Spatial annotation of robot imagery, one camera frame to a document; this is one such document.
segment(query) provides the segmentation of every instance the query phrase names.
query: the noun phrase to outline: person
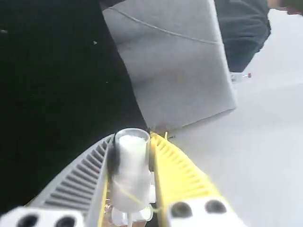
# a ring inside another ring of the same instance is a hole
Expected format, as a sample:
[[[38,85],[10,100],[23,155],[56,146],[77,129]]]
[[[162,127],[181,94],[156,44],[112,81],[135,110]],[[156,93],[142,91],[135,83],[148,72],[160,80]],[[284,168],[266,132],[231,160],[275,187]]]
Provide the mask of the person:
[[[0,214],[122,128],[147,128],[98,0],[0,1]]]
[[[214,0],[230,72],[243,72],[270,35],[270,9],[302,14],[302,0]]]

